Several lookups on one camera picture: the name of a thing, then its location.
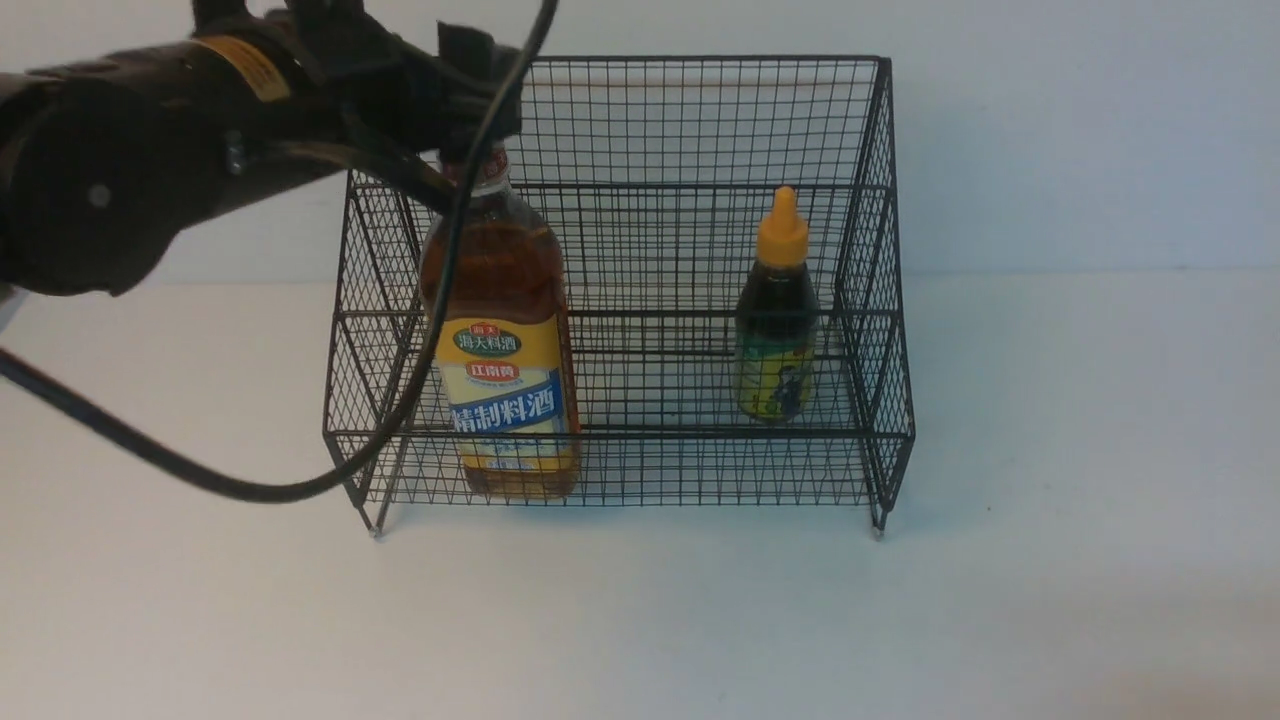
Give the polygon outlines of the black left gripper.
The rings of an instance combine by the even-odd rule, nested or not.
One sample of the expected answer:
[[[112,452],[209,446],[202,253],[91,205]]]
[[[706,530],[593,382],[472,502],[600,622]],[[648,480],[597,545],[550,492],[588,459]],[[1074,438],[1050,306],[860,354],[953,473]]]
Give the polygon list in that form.
[[[500,86],[489,141],[522,131],[520,50],[468,26],[436,24],[440,68],[370,15],[361,1],[288,1],[291,53],[319,91],[324,127],[289,138],[291,152],[371,176],[442,215],[465,211],[471,191],[433,169],[425,152],[467,151]]]

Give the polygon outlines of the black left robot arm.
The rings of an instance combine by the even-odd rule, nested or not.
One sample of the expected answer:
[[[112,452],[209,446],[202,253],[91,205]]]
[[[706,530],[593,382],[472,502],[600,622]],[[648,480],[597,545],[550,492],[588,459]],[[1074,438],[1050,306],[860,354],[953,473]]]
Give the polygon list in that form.
[[[50,296],[133,290],[183,231],[339,170],[449,211],[422,160],[520,132],[521,49],[440,23],[425,53],[361,1],[196,1],[175,44],[3,76],[1,277]]]

